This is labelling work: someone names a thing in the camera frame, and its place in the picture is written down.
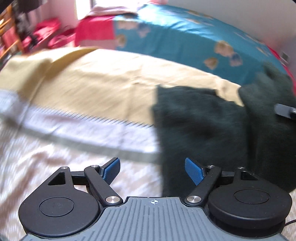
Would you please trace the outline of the wooden shelf with clutter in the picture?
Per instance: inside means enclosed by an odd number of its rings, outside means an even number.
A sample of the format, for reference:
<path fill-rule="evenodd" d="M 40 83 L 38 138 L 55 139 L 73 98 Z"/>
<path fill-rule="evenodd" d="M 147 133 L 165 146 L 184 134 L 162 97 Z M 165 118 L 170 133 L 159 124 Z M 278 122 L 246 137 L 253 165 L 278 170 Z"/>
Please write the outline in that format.
<path fill-rule="evenodd" d="M 32 31 L 25 13 L 23 1 L 1 1 L 1 64 L 14 54 L 29 52 Z"/>

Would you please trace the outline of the small white digital clock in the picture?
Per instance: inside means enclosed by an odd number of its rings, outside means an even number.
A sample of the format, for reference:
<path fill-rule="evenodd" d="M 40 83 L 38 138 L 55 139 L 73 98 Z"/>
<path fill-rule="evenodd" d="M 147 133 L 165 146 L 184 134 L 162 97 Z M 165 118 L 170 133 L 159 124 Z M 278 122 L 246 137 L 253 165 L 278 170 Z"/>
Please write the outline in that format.
<path fill-rule="evenodd" d="M 280 52 L 280 61 L 284 64 L 284 65 L 288 65 L 290 60 L 290 57 L 288 56 L 288 54 L 286 54 L 284 51 Z"/>

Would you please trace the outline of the yellow and beige patterned bedsheet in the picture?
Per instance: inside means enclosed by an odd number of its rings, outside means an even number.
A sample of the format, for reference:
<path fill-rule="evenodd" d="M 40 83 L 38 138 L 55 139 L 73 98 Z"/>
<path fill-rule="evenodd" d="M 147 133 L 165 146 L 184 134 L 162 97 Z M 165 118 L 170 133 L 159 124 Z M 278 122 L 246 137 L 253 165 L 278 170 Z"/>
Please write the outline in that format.
<path fill-rule="evenodd" d="M 238 85 L 147 55 L 64 48 L 15 56 L 1 70 L 1 239 L 20 240 L 22 201 L 62 166 L 119 157 L 122 197 L 159 196 L 156 88 L 210 88 L 241 104 Z"/>

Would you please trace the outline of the blue floral folded quilt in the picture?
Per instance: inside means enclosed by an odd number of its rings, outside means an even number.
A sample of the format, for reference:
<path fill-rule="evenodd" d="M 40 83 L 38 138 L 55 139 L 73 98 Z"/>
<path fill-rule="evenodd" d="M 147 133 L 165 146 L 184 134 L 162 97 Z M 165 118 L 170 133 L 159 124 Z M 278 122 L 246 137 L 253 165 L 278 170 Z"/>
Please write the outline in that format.
<path fill-rule="evenodd" d="M 239 85 L 251 83 L 265 62 L 286 73 L 262 41 L 211 16 L 147 4 L 136 16 L 113 19 L 117 49 L 188 65 Z"/>

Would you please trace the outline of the dark green knit sweater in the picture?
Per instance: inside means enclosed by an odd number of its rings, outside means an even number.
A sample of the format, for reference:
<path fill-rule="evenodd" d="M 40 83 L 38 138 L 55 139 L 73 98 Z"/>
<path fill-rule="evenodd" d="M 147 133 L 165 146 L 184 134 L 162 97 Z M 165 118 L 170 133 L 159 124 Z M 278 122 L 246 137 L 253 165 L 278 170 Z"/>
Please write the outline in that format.
<path fill-rule="evenodd" d="M 287 192 L 295 189 L 295 122 L 274 111 L 276 104 L 295 107 L 292 80 L 266 63 L 238 94 L 242 105 L 222 99 L 213 89 L 157 88 L 152 113 L 163 196 L 184 198 L 193 190 L 186 158 L 224 171 L 245 167 Z"/>

